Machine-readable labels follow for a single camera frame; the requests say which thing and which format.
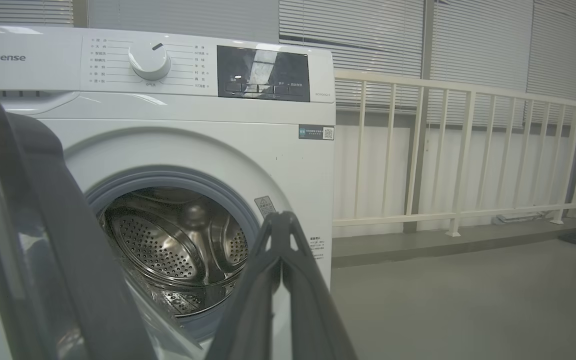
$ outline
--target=control panel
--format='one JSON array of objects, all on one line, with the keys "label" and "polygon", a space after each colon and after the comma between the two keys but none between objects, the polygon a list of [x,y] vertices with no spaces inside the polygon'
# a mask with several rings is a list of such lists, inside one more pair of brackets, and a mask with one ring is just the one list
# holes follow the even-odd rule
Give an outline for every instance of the control panel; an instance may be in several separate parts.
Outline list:
[{"label": "control panel", "polygon": [[82,90],[217,94],[217,46],[153,35],[84,38]]},{"label": "control panel", "polygon": [[122,92],[334,103],[329,51],[67,27],[0,26],[0,91]]},{"label": "control panel", "polygon": [[306,54],[218,45],[217,80],[222,98],[311,100]]}]

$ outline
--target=black display panel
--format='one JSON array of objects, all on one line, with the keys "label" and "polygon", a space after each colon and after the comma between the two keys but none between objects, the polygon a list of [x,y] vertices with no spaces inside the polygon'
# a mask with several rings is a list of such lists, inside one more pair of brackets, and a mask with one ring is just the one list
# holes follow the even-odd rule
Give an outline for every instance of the black display panel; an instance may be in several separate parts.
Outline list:
[{"label": "black display panel", "polygon": [[311,100],[308,55],[217,46],[220,98]]}]

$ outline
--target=vent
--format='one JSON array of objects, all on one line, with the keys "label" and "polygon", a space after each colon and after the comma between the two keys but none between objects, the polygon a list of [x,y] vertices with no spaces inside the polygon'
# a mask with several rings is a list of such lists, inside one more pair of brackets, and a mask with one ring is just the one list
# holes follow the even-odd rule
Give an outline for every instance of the vent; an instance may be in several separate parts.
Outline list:
[{"label": "vent", "polygon": [[0,98],[47,98],[54,95],[40,90],[0,90]]}]

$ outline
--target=metal railing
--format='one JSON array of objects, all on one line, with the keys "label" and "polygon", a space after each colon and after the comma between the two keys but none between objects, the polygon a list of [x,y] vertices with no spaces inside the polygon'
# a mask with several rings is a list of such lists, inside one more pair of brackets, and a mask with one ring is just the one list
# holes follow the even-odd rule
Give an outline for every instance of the metal railing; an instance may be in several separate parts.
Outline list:
[{"label": "metal railing", "polygon": [[[524,93],[521,91],[515,91],[512,89],[494,88],[489,86],[480,86],[474,84],[466,84],[462,82],[448,82],[443,80],[425,80],[425,79],[414,79],[407,77],[397,77],[391,75],[383,75],[379,73],[365,73],[359,71],[347,71],[347,70],[336,70],[334,77],[337,80],[359,82],[361,84],[361,96],[359,102],[359,131],[358,131],[358,148],[357,148],[357,162],[356,162],[356,178],[354,184],[354,211],[352,212],[354,216],[352,218],[335,218],[333,221],[333,226],[365,226],[374,224],[391,224],[391,223],[406,223],[406,222],[417,222],[417,221],[433,221],[450,219],[450,225],[448,228],[448,235],[453,237],[459,236],[458,228],[460,225],[460,219],[467,217],[482,217],[482,216],[496,216],[504,214],[520,214],[526,212],[553,212],[556,211],[552,219],[553,223],[562,224],[563,211],[566,209],[576,208],[576,183],[574,185],[573,196],[571,202],[567,202],[567,193],[569,191],[569,186],[571,182],[571,173],[574,168],[575,153],[576,153],[576,101],[568,100],[566,98],[558,98],[554,96],[537,95],[532,93]],[[386,144],[386,155],[384,164],[384,176],[383,176],[383,188],[382,188],[382,203],[381,203],[381,215],[373,217],[361,217],[358,216],[358,203],[361,198],[360,186],[361,186],[361,171],[362,171],[362,141],[364,140],[364,128],[366,126],[366,88],[367,84],[380,84],[380,85],[390,85],[391,97],[390,97],[390,109],[388,112],[388,137]],[[391,149],[393,142],[393,121],[395,117],[395,103],[396,103],[396,90],[398,87],[406,88],[417,88],[418,89],[418,99],[416,107],[416,116],[414,121],[414,133],[412,136],[412,154],[410,155],[410,171],[409,179],[407,184],[407,198],[406,206],[404,209],[404,214],[398,214],[394,216],[386,215],[386,202],[387,202],[387,185],[389,184],[389,168],[391,166]],[[442,91],[443,98],[441,103],[441,117],[439,121],[439,139],[438,139],[438,150],[436,152],[436,164],[435,164],[435,174],[439,173],[439,166],[442,162],[442,149],[445,146],[444,135],[446,133],[447,117],[448,117],[448,107],[450,105],[450,94],[454,92],[463,94],[465,97],[464,106],[464,116],[462,121],[461,130],[461,144],[459,148],[459,159],[456,164],[456,182],[454,187],[454,197],[452,199],[452,208],[448,212],[435,212],[435,203],[437,202],[438,188],[441,186],[439,182],[439,176],[435,175],[432,182],[432,199],[430,206],[430,212],[428,213],[413,213],[413,200],[415,196],[415,177],[416,169],[418,166],[418,149],[419,149],[419,138],[421,132],[421,123],[423,116],[428,116],[428,114],[423,114],[423,96],[425,89],[434,89],[434,91]],[[471,134],[473,132],[473,118],[475,109],[475,98],[476,96],[487,96],[489,97],[489,117],[486,126],[486,142],[484,146],[483,162],[478,180],[478,190],[477,190],[477,201],[475,209],[465,209],[464,208],[464,198],[466,196],[466,186],[467,186],[467,167],[469,159],[469,151],[471,146]],[[482,202],[484,197],[484,184],[486,182],[487,175],[489,173],[489,157],[490,157],[490,144],[492,139],[492,128],[493,121],[495,117],[496,106],[499,100],[505,98],[504,101],[509,101],[510,111],[508,111],[509,119],[505,125],[505,138],[504,138],[504,148],[502,161],[500,163],[500,180],[498,187],[496,189],[496,201],[492,208],[482,209]],[[521,155],[518,159],[519,168],[518,175],[516,177],[516,182],[514,186],[514,194],[512,194],[512,207],[502,206],[502,196],[504,181],[507,170],[508,170],[508,160],[510,155],[511,146],[511,134],[513,132],[513,120],[515,118],[515,104],[518,101],[525,101],[527,105],[527,110],[523,114],[524,116],[524,126],[523,134],[521,139]],[[535,169],[535,176],[532,178],[530,183],[530,199],[528,206],[519,206],[520,200],[520,189],[523,182],[526,181],[526,172],[528,169],[526,163],[526,157],[528,154],[528,146],[530,142],[530,127],[534,123],[533,120],[533,109],[536,107],[543,107],[545,116],[542,116],[541,120],[541,131],[539,133],[539,143],[537,144],[537,165]],[[566,111],[572,110],[573,116],[569,121],[569,124],[564,124],[564,117]],[[557,129],[554,135],[554,153],[544,152],[544,143],[546,141],[546,130],[548,127],[548,119],[550,112],[553,114],[558,113],[557,116]],[[540,174],[542,170],[542,163],[546,160],[546,157],[550,155],[550,161],[556,164],[558,157],[564,159],[562,154],[560,154],[560,143],[562,142],[562,131],[564,127],[569,126],[568,135],[568,146],[565,149],[567,151],[566,161],[564,163],[563,172],[559,171],[556,173],[556,167],[552,166],[548,177],[545,178],[541,183],[538,180],[546,174]],[[553,186],[553,179],[556,177],[562,177],[562,186]],[[550,199],[551,194],[556,194],[556,202],[546,201],[544,204],[535,204],[535,193],[537,186],[545,187],[546,198]]]}]

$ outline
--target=washing machine drum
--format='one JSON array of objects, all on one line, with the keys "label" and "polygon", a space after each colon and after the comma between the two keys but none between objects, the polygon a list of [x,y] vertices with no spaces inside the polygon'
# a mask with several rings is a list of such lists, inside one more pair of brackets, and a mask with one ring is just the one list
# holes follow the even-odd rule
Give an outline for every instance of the washing machine drum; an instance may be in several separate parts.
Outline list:
[{"label": "washing machine drum", "polygon": [[124,270],[181,325],[226,300],[248,256],[233,216],[189,189],[132,191],[98,218]]}]

